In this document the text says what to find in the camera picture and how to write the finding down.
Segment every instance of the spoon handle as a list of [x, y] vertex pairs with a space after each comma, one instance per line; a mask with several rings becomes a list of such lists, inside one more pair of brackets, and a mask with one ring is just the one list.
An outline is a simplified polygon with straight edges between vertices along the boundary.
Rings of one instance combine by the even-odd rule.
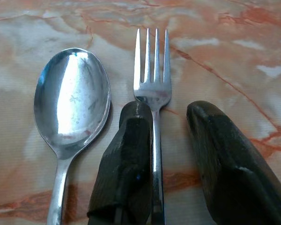
[[72, 162], [70, 159], [58, 159], [55, 182], [49, 207], [47, 225], [60, 225], [62, 217], [63, 197], [65, 192], [67, 172]]

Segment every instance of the fork tine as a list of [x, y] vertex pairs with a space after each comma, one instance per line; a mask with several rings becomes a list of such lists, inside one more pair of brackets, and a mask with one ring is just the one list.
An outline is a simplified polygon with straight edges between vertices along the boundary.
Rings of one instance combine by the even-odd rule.
[[150, 82], [150, 29], [147, 29], [146, 61], [144, 83]]
[[159, 75], [159, 35], [158, 35], [158, 28], [156, 28], [156, 36], [155, 36], [154, 82], [160, 82], [160, 75]]
[[165, 30], [163, 82], [170, 85], [170, 45], [168, 30]]
[[133, 88], [136, 90], [140, 87], [141, 82], [141, 40], [140, 29], [137, 29], [136, 44], [135, 44], [135, 58], [134, 58], [134, 80]]

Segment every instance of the metal fork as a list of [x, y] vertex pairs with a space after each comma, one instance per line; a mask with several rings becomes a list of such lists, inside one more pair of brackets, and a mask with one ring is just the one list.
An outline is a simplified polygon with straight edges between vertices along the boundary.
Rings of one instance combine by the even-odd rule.
[[154, 62], [154, 79], [151, 82], [150, 75], [150, 30], [147, 29], [146, 44], [146, 62], [144, 82], [141, 82], [141, 43], [140, 29], [137, 30], [135, 61], [134, 61], [134, 96], [137, 100], [145, 102], [151, 109], [153, 116], [153, 141], [152, 141], [152, 213], [151, 223], [153, 225], [164, 225], [164, 205], [163, 205], [163, 166], [161, 153], [161, 136], [160, 136], [160, 109], [168, 104], [172, 95], [170, 81], [170, 48], [169, 35], [165, 31], [164, 44], [164, 64], [163, 79], [159, 74], [159, 36], [156, 29], [155, 36], [155, 62]]

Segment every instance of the marble tabletop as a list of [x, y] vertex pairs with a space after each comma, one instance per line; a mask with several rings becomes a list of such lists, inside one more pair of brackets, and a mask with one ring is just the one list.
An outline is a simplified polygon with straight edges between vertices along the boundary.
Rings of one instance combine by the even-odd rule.
[[36, 83], [57, 52], [80, 47], [103, 63], [112, 119], [72, 164], [64, 224], [87, 224], [101, 156], [133, 98], [137, 28], [170, 35], [173, 95], [161, 112], [166, 219], [213, 225], [186, 128], [186, 107], [209, 101], [249, 137], [281, 181], [281, 0], [0, 0], [0, 225], [45, 224], [56, 158], [33, 117]]

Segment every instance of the metal spoon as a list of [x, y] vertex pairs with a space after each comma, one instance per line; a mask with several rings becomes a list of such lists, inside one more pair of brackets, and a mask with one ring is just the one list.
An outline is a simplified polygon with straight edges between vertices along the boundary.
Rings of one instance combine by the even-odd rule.
[[108, 77], [94, 54], [66, 49], [43, 69], [34, 97], [34, 116], [40, 135], [58, 160], [47, 225], [61, 224], [69, 166], [104, 127], [110, 103]]

